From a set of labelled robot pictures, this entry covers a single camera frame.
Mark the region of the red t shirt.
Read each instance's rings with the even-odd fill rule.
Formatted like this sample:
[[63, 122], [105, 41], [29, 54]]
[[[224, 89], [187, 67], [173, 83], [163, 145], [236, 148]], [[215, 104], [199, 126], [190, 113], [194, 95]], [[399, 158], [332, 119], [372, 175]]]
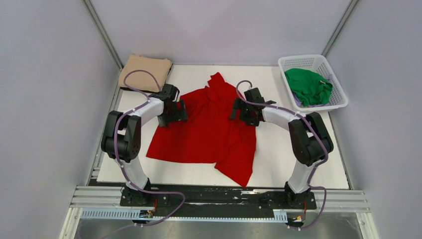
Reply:
[[176, 163], [208, 163], [246, 187], [253, 172], [256, 128], [230, 120], [235, 86], [217, 72], [207, 86], [181, 96], [187, 120], [156, 128], [146, 156]]

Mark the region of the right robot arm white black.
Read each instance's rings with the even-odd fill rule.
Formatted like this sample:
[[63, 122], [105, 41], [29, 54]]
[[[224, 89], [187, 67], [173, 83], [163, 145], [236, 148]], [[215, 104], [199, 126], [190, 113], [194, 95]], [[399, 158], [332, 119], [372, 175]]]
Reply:
[[253, 88], [245, 91], [244, 97], [235, 98], [230, 119], [240, 119], [249, 126], [268, 122], [288, 131], [296, 158], [295, 167], [284, 191], [270, 193], [269, 204], [287, 209], [299, 209], [305, 205], [316, 208], [311, 202], [310, 181], [316, 168], [327, 161], [334, 148], [321, 115], [317, 112], [297, 113], [274, 101], [265, 101], [259, 89]]

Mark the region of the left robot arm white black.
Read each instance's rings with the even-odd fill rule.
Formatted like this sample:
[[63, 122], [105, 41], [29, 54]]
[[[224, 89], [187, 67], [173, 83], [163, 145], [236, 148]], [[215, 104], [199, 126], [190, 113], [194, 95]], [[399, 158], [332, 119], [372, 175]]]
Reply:
[[160, 92], [148, 95], [141, 105], [125, 112], [108, 113], [101, 150], [116, 162], [125, 178], [122, 206], [146, 206], [152, 201], [154, 192], [138, 159], [141, 128], [154, 118], [160, 127], [187, 120], [184, 101], [177, 101], [179, 92], [177, 87], [165, 84]]

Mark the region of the folded beige t shirt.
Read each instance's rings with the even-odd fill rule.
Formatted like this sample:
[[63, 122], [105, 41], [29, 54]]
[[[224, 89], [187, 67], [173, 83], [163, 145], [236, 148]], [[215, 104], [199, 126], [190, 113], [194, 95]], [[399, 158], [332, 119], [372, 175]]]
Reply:
[[156, 93], [164, 86], [173, 63], [165, 59], [148, 58], [131, 54], [122, 69], [118, 86]]

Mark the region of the green t shirt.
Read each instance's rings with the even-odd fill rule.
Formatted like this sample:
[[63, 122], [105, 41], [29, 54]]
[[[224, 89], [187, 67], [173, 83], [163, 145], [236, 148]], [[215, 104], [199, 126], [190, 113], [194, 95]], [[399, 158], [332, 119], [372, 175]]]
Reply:
[[322, 75], [300, 68], [284, 72], [291, 92], [296, 93], [303, 106], [327, 104], [333, 90], [333, 84]]

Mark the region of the white plastic basket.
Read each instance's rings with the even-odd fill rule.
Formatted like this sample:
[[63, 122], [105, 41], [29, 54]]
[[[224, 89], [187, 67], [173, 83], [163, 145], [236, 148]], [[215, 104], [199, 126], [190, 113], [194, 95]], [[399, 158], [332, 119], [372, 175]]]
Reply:
[[329, 112], [348, 105], [347, 96], [324, 56], [281, 57], [278, 65], [294, 111]]

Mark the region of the black mounting plate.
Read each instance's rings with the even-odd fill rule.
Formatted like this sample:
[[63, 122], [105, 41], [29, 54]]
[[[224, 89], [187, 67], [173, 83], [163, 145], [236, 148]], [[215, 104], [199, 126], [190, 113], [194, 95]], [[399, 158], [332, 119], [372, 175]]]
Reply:
[[314, 194], [311, 199], [316, 206], [314, 209], [309, 205], [299, 209], [271, 206], [270, 193], [281, 193], [282, 188], [271, 191], [267, 188], [150, 184], [150, 191], [154, 195], [149, 204], [131, 207], [152, 207], [155, 216], [166, 216], [175, 210], [174, 216], [199, 217], [270, 217], [278, 209], [303, 213], [317, 208]]

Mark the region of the lavender t shirt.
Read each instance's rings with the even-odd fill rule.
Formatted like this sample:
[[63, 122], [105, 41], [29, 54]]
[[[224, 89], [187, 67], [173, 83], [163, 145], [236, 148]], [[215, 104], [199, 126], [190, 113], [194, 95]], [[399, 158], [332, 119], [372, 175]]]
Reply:
[[[333, 80], [333, 75], [329, 74], [328, 78], [326, 78], [326, 81], [332, 83], [332, 80]], [[293, 94], [295, 105], [298, 106], [298, 107], [304, 108], [303, 103], [301, 101], [299, 101], [299, 98], [297, 97], [296, 93], [292, 92], [292, 94]], [[330, 106], [330, 102], [328, 102], [327, 104], [308, 105], [308, 106], [306, 106], [306, 108], [325, 107], [325, 106]]]

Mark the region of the right corner metal post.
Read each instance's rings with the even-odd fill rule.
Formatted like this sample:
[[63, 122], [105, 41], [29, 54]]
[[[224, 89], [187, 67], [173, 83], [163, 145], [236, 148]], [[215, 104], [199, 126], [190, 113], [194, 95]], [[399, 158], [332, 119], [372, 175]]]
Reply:
[[356, 9], [356, 7], [358, 6], [359, 3], [360, 3], [360, 0], [350, 0], [349, 1], [344, 13], [342, 14], [342, 16], [341, 16], [340, 20], [338, 21], [336, 27], [334, 28], [334, 31], [331, 34], [328, 42], [326, 43], [321, 55], [323, 55], [324, 57], [327, 57], [329, 55], [330, 51], [334, 47], [337, 39], [340, 37], [342, 31], [346, 27], [350, 17], [354, 13], [354, 11], [355, 11], [355, 9]]

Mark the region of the corner metal post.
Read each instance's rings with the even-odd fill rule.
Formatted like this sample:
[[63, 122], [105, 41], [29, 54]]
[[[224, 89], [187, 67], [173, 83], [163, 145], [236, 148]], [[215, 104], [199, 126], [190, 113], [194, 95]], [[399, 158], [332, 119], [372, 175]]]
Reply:
[[360, 3], [360, 0], [350, 0], [349, 1], [344, 13], [342, 14], [342, 16], [341, 16], [340, 20], [338, 21], [336, 27], [334, 28], [334, 31], [331, 34], [328, 42], [326, 43], [321, 55], [323, 55], [324, 57], [327, 57], [329, 55], [330, 51], [334, 47], [337, 39], [340, 37], [342, 31], [346, 27], [350, 17], [354, 13], [354, 11], [355, 11], [355, 9], [356, 9], [356, 7], [358, 6], [359, 3]]
[[98, 33], [101, 36], [101, 39], [103, 41], [103, 43], [106, 46], [106, 49], [108, 50], [109, 54], [112, 57], [112, 60], [114, 61], [115, 65], [117, 66], [117, 68], [121, 71], [123, 69], [123, 63], [120, 60], [118, 53], [115, 49], [115, 47], [113, 46], [113, 43], [111, 42], [111, 39], [92, 3], [91, 0], [82, 0], [83, 5], [85, 6], [85, 9], [88, 12], [88, 15], [90, 16], [91, 20], [93, 21]]

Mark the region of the left corner metal post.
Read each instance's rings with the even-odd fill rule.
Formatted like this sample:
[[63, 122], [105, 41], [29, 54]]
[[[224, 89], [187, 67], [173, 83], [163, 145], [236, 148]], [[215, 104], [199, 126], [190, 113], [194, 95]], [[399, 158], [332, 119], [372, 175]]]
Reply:
[[88, 12], [88, 15], [90, 16], [91, 20], [93, 21], [98, 33], [101, 36], [101, 39], [103, 41], [103, 43], [106, 46], [106, 49], [108, 50], [109, 54], [112, 57], [112, 60], [114, 61], [115, 65], [117, 66], [117, 68], [121, 71], [123, 69], [123, 63], [120, 60], [118, 53], [115, 49], [115, 47], [113, 46], [113, 43], [111, 42], [111, 39], [92, 3], [91, 0], [82, 0], [83, 5], [85, 6], [85, 9]]

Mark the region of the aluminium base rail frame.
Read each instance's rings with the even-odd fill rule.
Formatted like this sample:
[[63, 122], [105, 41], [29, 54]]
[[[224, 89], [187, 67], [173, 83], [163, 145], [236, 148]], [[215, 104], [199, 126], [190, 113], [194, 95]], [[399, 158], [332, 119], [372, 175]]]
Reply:
[[309, 189], [294, 194], [284, 188], [165, 184], [151, 185], [149, 193], [126, 186], [78, 186], [60, 238], [74, 237], [82, 218], [270, 222], [300, 231], [314, 226], [304, 221], [312, 212], [318, 219], [328, 213], [354, 213], [363, 237], [378, 238], [366, 197], [359, 190]]

